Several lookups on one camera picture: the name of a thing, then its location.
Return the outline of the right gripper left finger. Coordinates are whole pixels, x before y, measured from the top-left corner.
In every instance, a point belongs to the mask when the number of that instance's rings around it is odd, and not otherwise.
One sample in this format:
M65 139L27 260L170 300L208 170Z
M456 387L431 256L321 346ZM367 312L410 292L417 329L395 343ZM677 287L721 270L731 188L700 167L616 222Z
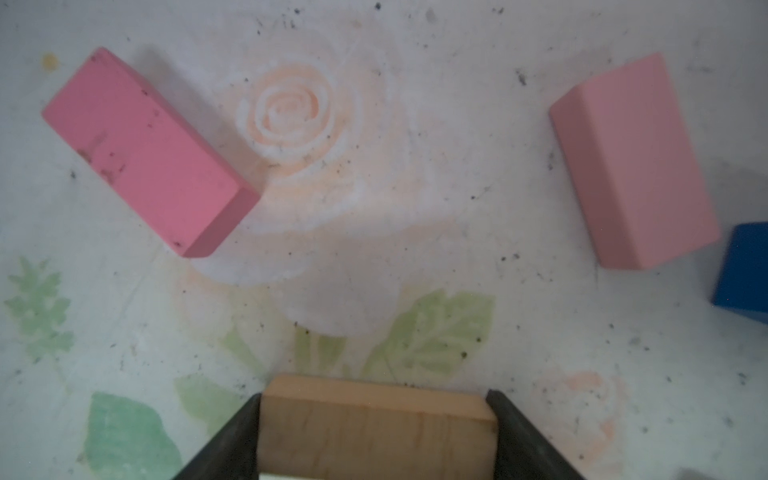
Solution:
M260 401L253 395L174 480L257 479Z

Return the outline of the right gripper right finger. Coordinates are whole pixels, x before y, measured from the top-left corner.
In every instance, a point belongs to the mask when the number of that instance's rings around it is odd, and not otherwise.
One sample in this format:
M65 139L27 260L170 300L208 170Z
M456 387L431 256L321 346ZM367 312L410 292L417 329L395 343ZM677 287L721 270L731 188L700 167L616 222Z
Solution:
M498 423L494 479L584 480L503 392L490 389L485 400Z

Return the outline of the natural wood block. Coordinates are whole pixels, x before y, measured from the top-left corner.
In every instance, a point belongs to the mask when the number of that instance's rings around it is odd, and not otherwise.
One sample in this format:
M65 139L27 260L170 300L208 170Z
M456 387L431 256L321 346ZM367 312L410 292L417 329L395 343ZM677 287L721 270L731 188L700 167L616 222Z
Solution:
M261 395L262 474L491 479L498 421L479 395L280 375Z

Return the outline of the light pink rectangular block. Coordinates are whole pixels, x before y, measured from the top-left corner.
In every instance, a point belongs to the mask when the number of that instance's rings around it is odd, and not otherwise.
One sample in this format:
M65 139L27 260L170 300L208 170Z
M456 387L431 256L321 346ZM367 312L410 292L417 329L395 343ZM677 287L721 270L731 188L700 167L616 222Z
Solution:
M720 238L661 54L576 85L549 116L600 266L650 269Z

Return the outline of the hot pink rectangular block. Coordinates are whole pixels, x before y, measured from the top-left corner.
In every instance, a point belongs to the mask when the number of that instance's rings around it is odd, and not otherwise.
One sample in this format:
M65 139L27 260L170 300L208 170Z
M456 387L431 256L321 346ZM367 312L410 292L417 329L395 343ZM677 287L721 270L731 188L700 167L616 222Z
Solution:
M183 258L204 258L260 199L154 86L94 50L42 110L46 123Z

